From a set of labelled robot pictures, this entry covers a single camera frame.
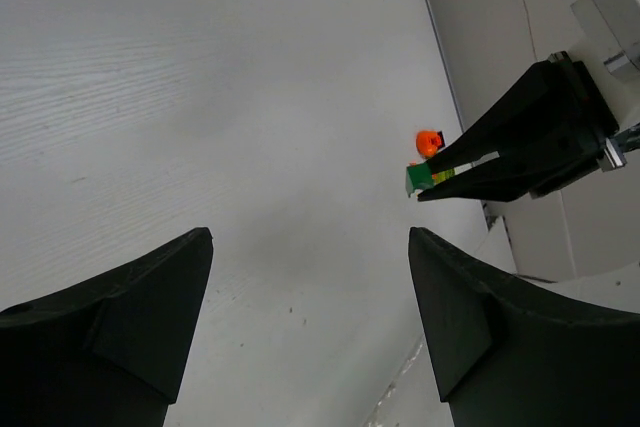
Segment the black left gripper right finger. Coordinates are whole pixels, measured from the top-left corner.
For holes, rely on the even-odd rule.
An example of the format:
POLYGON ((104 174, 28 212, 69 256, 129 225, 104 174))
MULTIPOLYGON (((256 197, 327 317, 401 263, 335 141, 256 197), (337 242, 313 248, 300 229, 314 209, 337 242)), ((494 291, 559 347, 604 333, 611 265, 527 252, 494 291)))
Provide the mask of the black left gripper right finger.
POLYGON ((639 317, 573 300, 432 231, 408 257, 439 398, 457 426, 635 426, 639 317))

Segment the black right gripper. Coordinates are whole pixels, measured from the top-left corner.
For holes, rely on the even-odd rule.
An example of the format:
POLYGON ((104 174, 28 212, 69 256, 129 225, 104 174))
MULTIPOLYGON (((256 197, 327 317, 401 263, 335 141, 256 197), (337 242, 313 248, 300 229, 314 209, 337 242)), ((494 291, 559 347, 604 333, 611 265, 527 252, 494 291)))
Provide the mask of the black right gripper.
POLYGON ((455 142, 428 161, 429 168, 447 170, 520 147, 552 125, 551 139, 543 142, 549 152, 542 159, 548 166, 496 158, 419 191, 417 200, 511 202, 529 192, 541 198, 598 169, 620 166, 617 120, 585 63, 560 51, 529 67, 455 142))

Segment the dark green lego slope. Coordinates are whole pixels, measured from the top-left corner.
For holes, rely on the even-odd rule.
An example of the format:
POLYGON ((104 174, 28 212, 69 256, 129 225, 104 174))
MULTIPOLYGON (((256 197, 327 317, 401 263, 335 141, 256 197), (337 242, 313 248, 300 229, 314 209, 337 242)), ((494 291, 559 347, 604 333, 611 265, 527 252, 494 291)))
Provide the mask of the dark green lego slope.
POLYGON ((405 191, 408 197, 416 192, 433 188, 435 181, 426 162, 413 163, 406 167, 405 191))

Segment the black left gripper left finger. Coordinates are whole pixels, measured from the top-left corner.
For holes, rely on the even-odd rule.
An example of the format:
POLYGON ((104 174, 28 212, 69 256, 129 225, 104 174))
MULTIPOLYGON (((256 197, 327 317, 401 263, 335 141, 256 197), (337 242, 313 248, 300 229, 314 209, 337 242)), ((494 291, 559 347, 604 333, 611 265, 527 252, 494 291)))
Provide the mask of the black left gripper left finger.
POLYGON ((198 227, 1 313, 4 426, 161 426, 176 403, 213 260, 198 227))

